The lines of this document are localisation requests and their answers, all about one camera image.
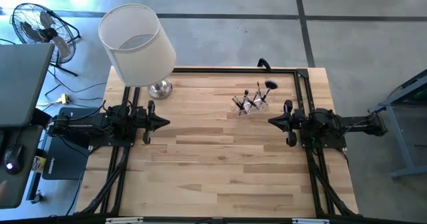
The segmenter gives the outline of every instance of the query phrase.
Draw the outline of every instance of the fan guard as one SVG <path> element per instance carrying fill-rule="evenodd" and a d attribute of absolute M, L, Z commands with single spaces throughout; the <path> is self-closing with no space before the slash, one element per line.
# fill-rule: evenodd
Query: fan guard
<path fill-rule="evenodd" d="M 13 10 L 11 24 L 22 43 L 53 43 L 51 62 L 66 63 L 75 54 L 75 40 L 68 24 L 50 9 L 32 3 L 22 3 Z"/>

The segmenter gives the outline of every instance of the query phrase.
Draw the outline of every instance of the wood plank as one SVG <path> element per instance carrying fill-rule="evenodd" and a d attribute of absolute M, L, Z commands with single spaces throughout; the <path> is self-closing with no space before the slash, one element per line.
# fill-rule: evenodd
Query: wood plank
<path fill-rule="evenodd" d="M 334 109 L 326 70 L 308 71 L 316 107 Z M 155 112 L 171 124 L 152 133 L 150 145 L 142 142 L 143 130 L 137 132 L 127 165 L 120 215 L 314 216 L 305 151 L 288 147 L 286 133 L 267 123 L 267 119 L 283 113 L 286 99 L 296 105 L 291 75 L 173 73 L 169 80 L 173 93 L 165 100 L 155 101 Z M 255 93 L 256 82 L 265 80 L 279 85 L 268 96 L 268 109 L 237 117 L 231 98 L 241 97 L 245 89 Z M 302 88 L 307 105 L 304 85 Z M 112 68 L 104 95 L 107 105 L 119 105 L 123 90 L 124 84 Z M 141 88 L 139 105 L 146 106 L 149 100 L 146 88 Z M 105 183 L 111 150 L 102 147 L 89 157 L 78 211 Z M 332 149 L 325 150 L 325 158 L 331 185 L 357 212 L 346 160 Z M 323 189 L 319 190 L 325 207 Z"/>

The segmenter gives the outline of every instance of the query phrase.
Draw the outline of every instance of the white lamp shade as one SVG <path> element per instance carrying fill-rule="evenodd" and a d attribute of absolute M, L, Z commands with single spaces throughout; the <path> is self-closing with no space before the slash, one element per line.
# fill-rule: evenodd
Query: white lamp shade
<path fill-rule="evenodd" d="M 176 52 L 157 15 L 145 5 L 116 7 L 102 18 L 98 35 L 120 79 L 128 87 L 145 87 L 165 79 Z"/>

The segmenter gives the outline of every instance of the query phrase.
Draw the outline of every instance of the concrete floor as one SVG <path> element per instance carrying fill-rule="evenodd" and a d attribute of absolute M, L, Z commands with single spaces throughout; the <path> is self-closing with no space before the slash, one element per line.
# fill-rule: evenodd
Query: concrete floor
<path fill-rule="evenodd" d="M 426 16 L 426 0 L 302 0 L 306 15 Z M 158 13 L 275 14 L 297 15 L 296 0 L 0 0 L 0 38 L 18 42 L 9 24 L 11 8 L 34 2 L 53 10 L 106 12 L 124 3 L 149 5 Z M 75 57 L 64 67 L 78 78 L 59 73 L 74 90 L 107 81 L 110 62 L 99 42 L 99 18 L 65 18 L 81 31 Z M 254 66 L 266 58 L 276 67 L 307 67 L 298 20 L 162 19 L 177 54 L 178 65 Z M 336 111 L 365 115 L 396 86 L 427 68 L 426 22 L 308 21 L 308 33 L 316 67 L 325 67 Z M 56 86 L 48 75 L 42 93 Z M 104 86 L 73 95 L 102 97 Z M 79 104 L 98 106 L 99 100 Z M 51 115 L 59 106 L 47 110 Z M 360 213 L 367 217 L 426 222 L 427 175 L 393 181 L 389 172 L 403 166 L 392 133 L 370 137 L 349 133 L 350 172 Z M 0 219 L 64 215 L 71 204 L 77 181 L 42 181 L 46 201 L 23 201 L 17 209 L 0 211 Z"/>

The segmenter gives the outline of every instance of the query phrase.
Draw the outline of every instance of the wooden tabletop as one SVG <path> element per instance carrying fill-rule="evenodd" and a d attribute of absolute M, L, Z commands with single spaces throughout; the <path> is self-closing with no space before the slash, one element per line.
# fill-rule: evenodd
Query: wooden tabletop
<path fill-rule="evenodd" d="M 334 109 L 326 70 L 308 71 L 314 105 Z M 144 130 L 138 131 L 127 165 L 120 215 L 314 217 L 305 151 L 288 147 L 286 133 L 267 122 L 283 113 L 286 99 L 297 106 L 292 75 L 173 73 L 169 80 L 173 93 L 155 101 L 155 112 L 171 123 L 152 133 L 151 145 L 143 144 Z M 231 98 L 241 97 L 245 89 L 254 94 L 256 82 L 264 85 L 265 80 L 279 85 L 267 98 L 268 109 L 236 117 Z M 111 68 L 106 105 L 121 104 L 123 90 L 124 84 Z M 146 107 L 149 100 L 147 89 L 141 88 L 139 105 Z M 101 147 L 89 157 L 77 211 L 87 207 L 105 183 L 111 150 Z M 346 160 L 333 149 L 325 150 L 325 158 L 332 187 L 357 212 Z"/>

